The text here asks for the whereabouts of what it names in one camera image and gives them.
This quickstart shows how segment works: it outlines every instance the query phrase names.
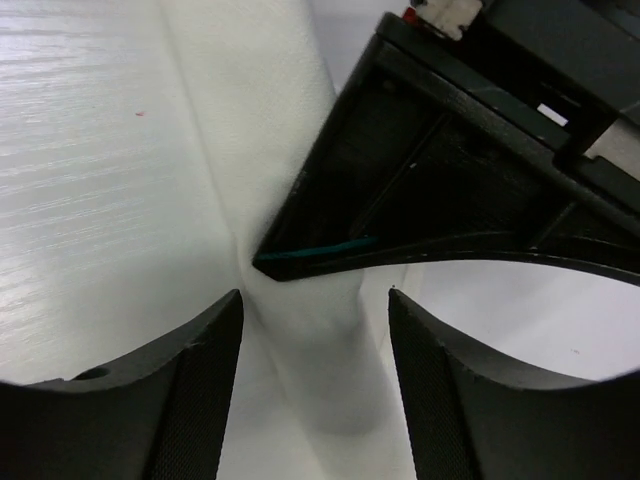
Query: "folded white fabric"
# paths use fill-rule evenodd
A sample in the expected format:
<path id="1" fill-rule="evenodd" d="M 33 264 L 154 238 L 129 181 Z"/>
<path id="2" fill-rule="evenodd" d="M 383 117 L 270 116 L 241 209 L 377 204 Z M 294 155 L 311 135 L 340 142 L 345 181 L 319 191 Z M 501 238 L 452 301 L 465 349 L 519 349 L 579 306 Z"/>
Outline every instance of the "folded white fabric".
<path id="1" fill-rule="evenodd" d="M 308 5 L 161 5 L 236 236 L 247 304 L 325 478 L 408 478 L 401 408 L 358 307 L 362 273 L 279 284 L 250 265 L 333 100 Z M 224 462 L 221 478 L 233 480 Z"/>

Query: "silver metal part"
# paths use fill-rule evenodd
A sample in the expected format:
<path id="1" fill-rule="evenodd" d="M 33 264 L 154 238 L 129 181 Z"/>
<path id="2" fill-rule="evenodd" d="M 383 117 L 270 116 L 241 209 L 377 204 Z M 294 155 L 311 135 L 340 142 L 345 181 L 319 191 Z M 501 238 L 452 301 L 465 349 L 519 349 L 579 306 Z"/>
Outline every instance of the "silver metal part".
<path id="1" fill-rule="evenodd" d="M 617 120 L 585 152 L 589 158 L 606 158 L 640 181 L 640 131 L 626 120 Z"/>
<path id="2" fill-rule="evenodd" d="M 420 18 L 452 40 L 462 40 L 463 32 L 482 10 L 481 0 L 422 0 L 413 4 Z"/>

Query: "red component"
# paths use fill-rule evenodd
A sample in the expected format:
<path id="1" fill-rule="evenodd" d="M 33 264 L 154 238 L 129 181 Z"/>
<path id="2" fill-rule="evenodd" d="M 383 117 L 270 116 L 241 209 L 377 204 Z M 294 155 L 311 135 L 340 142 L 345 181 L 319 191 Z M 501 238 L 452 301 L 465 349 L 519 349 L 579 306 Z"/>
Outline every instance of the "red component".
<path id="1" fill-rule="evenodd" d="M 402 15 L 402 19 L 412 27 L 420 26 L 420 17 L 416 15 L 415 8 L 411 8 L 411 7 L 407 8 L 404 14 Z"/>

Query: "white rectangular hole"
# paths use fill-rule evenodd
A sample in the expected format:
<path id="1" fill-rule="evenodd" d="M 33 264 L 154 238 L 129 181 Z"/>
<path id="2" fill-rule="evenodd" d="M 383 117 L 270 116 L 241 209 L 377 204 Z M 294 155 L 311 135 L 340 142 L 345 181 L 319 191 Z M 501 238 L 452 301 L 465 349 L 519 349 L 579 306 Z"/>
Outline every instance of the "white rectangular hole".
<path id="1" fill-rule="evenodd" d="M 567 123 L 569 123 L 569 120 L 564 118 L 562 115 L 560 115 L 558 112 L 553 110 L 551 107 L 545 105 L 544 103 L 541 103 L 540 105 L 538 105 L 538 111 L 541 114 L 543 114 L 545 117 L 556 122 L 561 127 L 564 127 Z"/>

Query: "teal mark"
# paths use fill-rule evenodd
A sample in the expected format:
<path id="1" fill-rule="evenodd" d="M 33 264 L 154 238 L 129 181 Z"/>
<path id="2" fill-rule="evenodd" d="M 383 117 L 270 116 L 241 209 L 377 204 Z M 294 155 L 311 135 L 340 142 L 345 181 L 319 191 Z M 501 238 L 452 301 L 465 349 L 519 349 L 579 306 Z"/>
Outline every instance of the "teal mark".
<path id="1" fill-rule="evenodd" d="M 351 240 L 350 242 L 339 243 L 338 245 L 330 245 L 328 247 L 303 248 L 302 250 L 293 250 L 291 252 L 263 253 L 258 255 L 256 260 L 283 260 L 285 258 L 304 258 L 315 255 L 325 255 L 327 253 L 340 253 L 353 248 L 373 245 L 377 241 L 378 237 L 366 237 Z"/>

